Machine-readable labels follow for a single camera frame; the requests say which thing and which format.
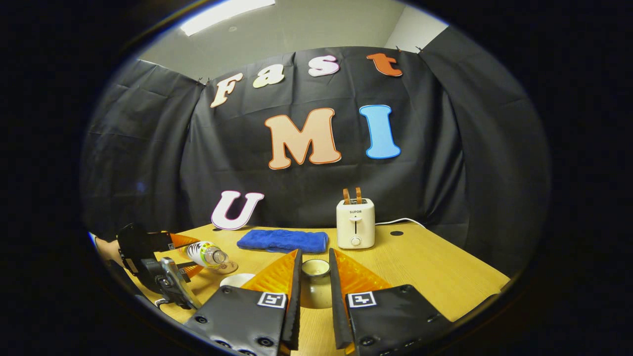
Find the blue letter i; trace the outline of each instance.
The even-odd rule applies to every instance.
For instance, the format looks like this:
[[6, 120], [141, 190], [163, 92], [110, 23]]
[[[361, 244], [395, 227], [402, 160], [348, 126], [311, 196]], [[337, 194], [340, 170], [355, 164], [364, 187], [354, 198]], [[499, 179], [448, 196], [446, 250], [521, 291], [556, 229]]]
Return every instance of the blue letter i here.
[[366, 105], [358, 111], [367, 118], [369, 136], [372, 140], [372, 145], [367, 150], [367, 157], [383, 160], [398, 156], [400, 148], [394, 144], [389, 125], [391, 108], [387, 105]]

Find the wooden table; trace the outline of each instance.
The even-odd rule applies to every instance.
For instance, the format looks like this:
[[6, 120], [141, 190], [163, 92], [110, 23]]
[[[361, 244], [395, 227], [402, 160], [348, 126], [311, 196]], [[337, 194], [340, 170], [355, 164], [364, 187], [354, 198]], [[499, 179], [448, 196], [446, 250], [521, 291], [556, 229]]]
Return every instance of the wooden table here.
[[[193, 230], [179, 232], [184, 236], [212, 241], [239, 264], [232, 274], [257, 274], [266, 266], [283, 256], [283, 253], [242, 250], [236, 242], [251, 229], [272, 230], [269, 227], [243, 227], [236, 231], [213, 231], [212, 224]], [[329, 236], [328, 248], [337, 246], [336, 229], [286, 229], [291, 231], [325, 231]], [[391, 231], [402, 231], [401, 236], [392, 236]], [[500, 292], [510, 280], [484, 262], [440, 238], [433, 232], [412, 222], [376, 226], [375, 245], [367, 250], [342, 250], [392, 286], [413, 285], [433, 306], [450, 321], [455, 321], [483, 302], [488, 296]], [[171, 257], [179, 264], [188, 262], [176, 251], [156, 253], [156, 258]], [[328, 252], [304, 254], [303, 260], [320, 258], [329, 260]], [[145, 288], [134, 276], [130, 278], [152, 301], [162, 298]], [[209, 300], [226, 276], [203, 270], [189, 283], [201, 303]], [[187, 321], [193, 310], [184, 310], [177, 305], [162, 305], [161, 310], [180, 323]], [[310, 309], [301, 307], [299, 327], [299, 349], [296, 355], [344, 355], [336, 350], [332, 330], [332, 309]]]

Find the power cord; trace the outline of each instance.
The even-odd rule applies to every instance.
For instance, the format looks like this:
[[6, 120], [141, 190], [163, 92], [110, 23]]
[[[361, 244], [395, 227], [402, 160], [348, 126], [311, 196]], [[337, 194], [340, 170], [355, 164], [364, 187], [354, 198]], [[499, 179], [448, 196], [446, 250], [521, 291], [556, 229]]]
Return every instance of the power cord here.
[[386, 224], [393, 224], [394, 222], [399, 222], [402, 220], [409, 220], [410, 222], [414, 222], [422, 227], [424, 227], [426, 229], [426, 227], [422, 224], [420, 224], [419, 222], [413, 220], [413, 219], [409, 219], [408, 217], [403, 217], [402, 219], [397, 219], [397, 220], [393, 220], [393, 221], [387, 221], [387, 222], [377, 222], [376, 225], [386, 225]]

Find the white toaster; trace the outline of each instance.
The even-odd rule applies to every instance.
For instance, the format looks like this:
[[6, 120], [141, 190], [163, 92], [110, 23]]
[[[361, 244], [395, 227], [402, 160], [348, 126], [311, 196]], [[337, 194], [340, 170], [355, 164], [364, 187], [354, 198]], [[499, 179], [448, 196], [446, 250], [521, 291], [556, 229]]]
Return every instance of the white toaster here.
[[336, 206], [336, 234], [340, 248], [372, 247], [375, 242], [376, 216], [373, 202], [362, 198], [350, 204], [341, 200]]

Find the peach letter m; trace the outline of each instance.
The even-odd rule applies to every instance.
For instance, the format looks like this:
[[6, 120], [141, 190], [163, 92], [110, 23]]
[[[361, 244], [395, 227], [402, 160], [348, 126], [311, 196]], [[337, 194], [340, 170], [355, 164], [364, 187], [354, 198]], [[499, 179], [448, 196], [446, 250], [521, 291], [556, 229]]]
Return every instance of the peach letter m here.
[[308, 147], [312, 144], [310, 162], [320, 165], [334, 163], [341, 159], [341, 152], [334, 146], [332, 135], [332, 117], [334, 110], [321, 108], [312, 110], [308, 114], [303, 130], [286, 115], [278, 115], [264, 122], [270, 128], [270, 136], [273, 144], [273, 159], [268, 162], [271, 169], [283, 169], [290, 167], [290, 159], [285, 156], [285, 148], [298, 164], [303, 164], [308, 154]]

